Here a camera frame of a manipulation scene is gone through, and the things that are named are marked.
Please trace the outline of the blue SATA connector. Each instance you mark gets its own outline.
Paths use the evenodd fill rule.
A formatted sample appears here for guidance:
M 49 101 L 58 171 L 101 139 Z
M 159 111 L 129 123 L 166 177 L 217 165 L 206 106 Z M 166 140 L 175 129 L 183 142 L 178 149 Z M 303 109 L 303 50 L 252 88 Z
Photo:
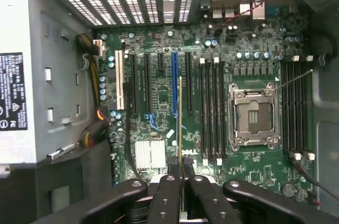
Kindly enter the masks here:
M 155 115 L 153 113 L 145 114 L 145 119 L 149 121 L 150 127 L 156 131 L 159 130 L 158 126 L 155 123 Z

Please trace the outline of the green Dell motherboard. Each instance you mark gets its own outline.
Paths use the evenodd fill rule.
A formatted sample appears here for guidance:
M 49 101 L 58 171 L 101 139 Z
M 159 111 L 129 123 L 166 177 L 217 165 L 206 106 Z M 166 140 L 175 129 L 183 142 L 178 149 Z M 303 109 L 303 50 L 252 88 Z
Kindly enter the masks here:
M 140 178 L 147 183 L 151 179 L 168 172 L 168 158 L 177 157 L 179 150 L 178 100 L 177 118 L 173 117 L 172 95 L 172 63 L 171 52 L 178 52 L 179 76 L 182 77 L 182 157 L 194 161 L 197 174 L 211 176 L 216 183 L 223 184 L 227 180 L 241 179 L 265 189 L 281 193 L 283 183 L 292 183 L 296 189 L 293 199 L 308 201 L 313 198 L 313 185 L 302 173 L 295 170 L 291 163 L 291 151 L 284 154 L 282 147 L 282 113 L 281 93 L 279 98 L 280 142 L 275 150 L 267 146 L 242 147 L 232 150 L 229 143 L 228 95 L 231 83 L 239 88 L 264 88 L 273 82 L 275 88 L 281 85 L 281 65 L 284 51 L 300 53 L 302 43 L 297 37 L 293 44 L 287 43 L 282 29 L 273 23 L 262 23 L 257 26 L 246 26 L 233 23 L 220 28 L 213 24 L 198 24 L 187 27 L 157 26 L 134 29 L 105 29 L 96 33 L 96 39 L 105 42 L 105 56 L 99 63 L 99 98 L 100 109 L 109 120 L 106 137 L 111 148 L 111 178 L 117 185 L 129 178 Z M 124 64 L 124 110 L 117 109 L 117 93 L 115 80 L 115 51 L 122 50 Z M 192 56 L 192 106 L 188 113 L 186 103 L 185 53 Z M 145 119 L 146 101 L 144 86 L 144 54 L 150 54 L 151 66 L 151 113 L 155 115 L 155 123 L 159 130 L 150 127 Z M 157 54 L 164 54 L 164 71 L 158 70 Z M 132 112 L 132 85 L 130 56 L 136 55 L 138 61 L 139 114 Z M 216 161 L 215 102 L 213 89 L 213 116 L 215 134 L 215 158 L 203 166 L 201 152 L 201 122 L 199 98 L 199 60 L 205 59 L 204 93 L 206 98 L 206 125 L 208 134 L 208 150 L 210 150 L 208 86 L 206 80 L 207 60 L 213 67 L 213 58 L 219 57 L 225 62 L 225 129 L 227 158 L 222 158 L 222 165 Z M 308 78 L 308 143 L 309 160 L 301 153 L 297 161 L 305 172 L 313 173 L 314 154 L 310 151 L 311 96 Z M 136 169 L 135 142 L 144 140 L 164 140 L 166 167 L 155 169 Z

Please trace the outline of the grey metal PC case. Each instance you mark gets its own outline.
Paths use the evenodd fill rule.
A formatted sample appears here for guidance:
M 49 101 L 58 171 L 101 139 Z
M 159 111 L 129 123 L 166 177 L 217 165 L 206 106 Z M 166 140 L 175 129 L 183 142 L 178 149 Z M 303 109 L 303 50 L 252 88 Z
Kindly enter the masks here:
M 300 64 L 310 62 L 314 70 L 307 76 L 311 96 L 309 128 L 310 151 L 314 154 L 313 173 L 305 172 L 296 159 L 291 159 L 291 163 L 314 188 L 311 200 L 291 199 L 327 213 L 328 224 L 339 224 L 339 0 L 60 1 L 88 24 L 88 30 L 77 34 L 75 40 L 91 81 L 94 104 L 93 121 L 81 131 L 75 147 L 70 151 L 77 147 L 92 148 L 108 141 L 106 130 L 110 123 L 101 112 L 99 98 L 99 63 L 103 57 L 99 56 L 97 47 L 93 44 L 98 31 L 198 24 L 213 24 L 224 28 L 233 23 L 253 27 L 273 23 L 282 29 L 288 44 L 293 44 L 293 38 L 297 37 L 302 43 L 301 52 L 284 51 L 282 59 L 286 64 L 290 61 Z M 198 204 L 193 202 L 194 197 L 187 182 L 189 171 L 183 169 L 183 172 L 184 209 L 179 224 L 210 224 Z M 158 182 L 166 174 L 152 178 L 150 183 Z M 94 205 L 90 200 L 114 186 L 116 185 L 112 184 L 101 193 L 29 224 L 82 224 L 85 212 Z

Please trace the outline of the long black expansion slot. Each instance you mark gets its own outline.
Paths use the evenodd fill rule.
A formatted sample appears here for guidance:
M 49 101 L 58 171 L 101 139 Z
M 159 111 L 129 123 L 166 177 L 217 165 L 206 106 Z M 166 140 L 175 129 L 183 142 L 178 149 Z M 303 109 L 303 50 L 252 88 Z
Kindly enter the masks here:
M 138 86 L 138 61 L 136 55 L 130 56 L 131 85 L 132 85 L 132 112 L 139 114 L 139 86 Z
M 186 76 L 186 103 L 188 113 L 193 112 L 192 106 L 192 95 L 193 95 L 193 86 L 192 86 L 192 56 L 190 52 L 185 53 L 185 76 Z
M 150 54 L 144 54 L 144 86 L 145 86 L 145 101 L 146 101 L 146 113 L 151 114 L 151 66 L 150 66 Z

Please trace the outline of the black plastic shroud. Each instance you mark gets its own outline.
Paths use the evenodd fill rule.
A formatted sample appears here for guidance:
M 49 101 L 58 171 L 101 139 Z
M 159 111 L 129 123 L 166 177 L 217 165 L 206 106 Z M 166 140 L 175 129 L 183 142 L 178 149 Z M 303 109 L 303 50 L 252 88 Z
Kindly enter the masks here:
M 29 224 L 112 186 L 108 141 L 0 176 L 0 224 Z

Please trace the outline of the black power supply label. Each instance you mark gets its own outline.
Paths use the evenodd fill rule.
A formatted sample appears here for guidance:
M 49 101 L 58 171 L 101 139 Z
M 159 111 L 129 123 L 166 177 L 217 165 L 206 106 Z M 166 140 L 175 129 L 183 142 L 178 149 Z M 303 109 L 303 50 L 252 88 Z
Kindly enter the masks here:
M 0 53 L 0 131 L 27 129 L 23 53 Z

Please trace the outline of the silver CPU socket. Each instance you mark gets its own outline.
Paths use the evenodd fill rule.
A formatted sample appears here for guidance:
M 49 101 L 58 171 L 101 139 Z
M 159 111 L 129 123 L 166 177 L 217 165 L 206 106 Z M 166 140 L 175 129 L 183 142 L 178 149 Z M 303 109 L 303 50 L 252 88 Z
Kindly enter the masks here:
M 233 151 L 242 147 L 267 146 L 275 150 L 280 142 L 279 98 L 273 82 L 264 88 L 229 86 L 229 143 Z

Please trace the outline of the blue expansion slot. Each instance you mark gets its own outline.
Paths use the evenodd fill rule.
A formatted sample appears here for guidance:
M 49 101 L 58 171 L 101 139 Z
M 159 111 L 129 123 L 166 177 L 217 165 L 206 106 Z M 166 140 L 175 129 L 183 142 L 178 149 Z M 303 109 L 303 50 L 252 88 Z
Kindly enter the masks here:
M 179 63 L 178 52 L 171 52 L 172 63 L 172 95 L 173 95 L 173 117 L 177 118 L 177 100 L 178 100 L 178 78 L 179 78 Z

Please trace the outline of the grey power supply unit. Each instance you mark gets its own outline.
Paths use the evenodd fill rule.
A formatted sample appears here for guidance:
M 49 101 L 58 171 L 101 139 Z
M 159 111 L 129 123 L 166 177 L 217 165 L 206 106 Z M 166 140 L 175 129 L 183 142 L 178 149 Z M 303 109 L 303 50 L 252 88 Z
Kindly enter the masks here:
M 0 170 L 75 147 L 94 119 L 91 81 L 75 37 L 88 24 L 60 0 L 0 0 L 0 53 L 23 53 L 27 130 L 0 131 Z

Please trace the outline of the white expansion slot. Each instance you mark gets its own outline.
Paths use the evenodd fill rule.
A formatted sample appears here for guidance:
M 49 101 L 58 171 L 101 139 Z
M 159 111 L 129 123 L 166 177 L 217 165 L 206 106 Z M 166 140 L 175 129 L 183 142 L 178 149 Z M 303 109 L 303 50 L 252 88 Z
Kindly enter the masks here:
M 117 109 L 124 110 L 124 64 L 122 50 L 115 51 L 115 80 L 117 93 Z

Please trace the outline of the black RAM slot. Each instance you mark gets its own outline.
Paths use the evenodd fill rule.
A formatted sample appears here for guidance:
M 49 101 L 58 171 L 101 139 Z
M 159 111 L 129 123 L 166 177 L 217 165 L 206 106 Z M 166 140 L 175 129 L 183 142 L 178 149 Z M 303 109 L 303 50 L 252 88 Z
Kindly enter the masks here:
M 200 122 L 201 122 L 201 152 L 202 152 L 202 163 L 203 166 L 208 165 L 208 134 L 206 125 L 206 98 L 204 93 L 204 69 L 205 59 L 200 58 L 199 60 L 199 98 L 200 98 Z
M 221 118 L 220 118 L 220 93 L 219 93 L 219 57 L 213 58 L 212 67 L 213 77 L 213 89 L 214 89 L 214 102 L 215 102 L 215 132 L 216 132 L 216 161 L 217 166 L 222 165 L 222 129 L 221 129 Z
M 208 116 L 209 116 L 209 134 L 210 134 L 210 159 L 215 158 L 215 134 L 214 134 L 214 116 L 213 116 L 213 84 L 212 84 L 212 63 L 207 60 L 206 80 L 208 86 Z
M 309 160 L 309 143 L 308 143 L 308 78 L 311 69 L 310 62 L 301 64 L 302 72 L 305 76 L 300 80 L 302 93 L 302 155 L 306 160 Z
M 301 146 L 302 146 L 302 131 L 300 125 L 300 92 L 301 92 L 301 85 L 300 85 L 300 75 L 302 74 L 300 63 L 293 64 L 294 73 L 296 76 L 296 80 L 294 82 L 294 97 L 295 97 L 295 113 L 296 113 L 296 152 L 301 153 Z
M 287 69 L 288 69 L 288 79 L 291 80 L 295 78 L 295 73 L 293 69 L 293 62 L 287 63 Z M 289 90 L 289 116 L 290 116 L 290 146 L 289 150 L 291 151 L 290 156 L 291 159 L 297 159 L 296 155 L 298 154 L 296 152 L 296 113 L 295 113 L 295 97 L 294 97 L 294 82 L 287 85 L 287 89 Z
M 286 78 L 286 64 L 284 61 L 280 62 L 281 65 L 281 113 L 282 113 L 282 147 L 284 154 L 287 154 L 289 149 L 289 138 L 288 138 L 288 115 L 287 115 L 287 94 L 286 87 L 283 86 L 287 82 Z
M 219 65 L 219 86 L 220 86 L 220 119 L 221 119 L 221 146 L 222 158 L 227 158 L 226 149 L 226 129 L 225 129 L 225 89 L 224 89 L 224 66 L 225 62 L 221 61 Z

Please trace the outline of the white power connector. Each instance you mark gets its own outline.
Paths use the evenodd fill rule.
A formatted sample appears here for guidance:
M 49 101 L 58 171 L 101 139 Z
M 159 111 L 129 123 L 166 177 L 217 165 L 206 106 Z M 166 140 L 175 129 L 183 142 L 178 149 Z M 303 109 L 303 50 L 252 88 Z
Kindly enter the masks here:
M 101 39 L 95 39 L 93 40 L 93 44 L 97 47 L 99 56 L 104 57 L 106 52 L 105 42 Z

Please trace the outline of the silver finned chipset heatsink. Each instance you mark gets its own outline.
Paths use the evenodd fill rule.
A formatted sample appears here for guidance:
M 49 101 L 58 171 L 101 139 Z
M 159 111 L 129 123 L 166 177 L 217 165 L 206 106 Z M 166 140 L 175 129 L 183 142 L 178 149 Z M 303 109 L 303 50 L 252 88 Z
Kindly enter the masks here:
M 136 169 L 165 168 L 166 154 L 164 140 L 144 140 L 135 142 Z

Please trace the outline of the thin metal locking lever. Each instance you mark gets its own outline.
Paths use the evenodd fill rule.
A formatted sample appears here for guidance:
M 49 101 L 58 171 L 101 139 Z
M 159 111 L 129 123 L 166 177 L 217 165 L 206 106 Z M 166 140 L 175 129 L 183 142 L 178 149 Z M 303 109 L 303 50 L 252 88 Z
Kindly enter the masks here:
M 313 70 L 313 69 L 310 69 L 310 70 L 306 71 L 305 73 L 303 73 L 303 74 L 301 74 L 301 75 L 299 75 L 299 76 L 297 76 L 297 77 L 295 77 L 295 78 L 293 78 L 293 79 L 291 79 L 291 80 L 289 80 L 289 81 L 287 81 L 287 82 L 281 84 L 280 86 L 276 87 L 276 88 L 274 89 L 274 91 L 277 92 L 279 89 L 281 89 L 281 88 L 287 86 L 288 84 L 290 84 L 290 83 L 292 83 L 292 82 L 295 82 L 296 80 L 299 80 L 299 79 L 301 79 L 301 78 L 303 78 L 303 77 L 305 77 L 305 76 L 307 76 L 307 75 L 309 75 L 309 74 L 312 74 L 313 72 L 314 72 L 314 70 Z

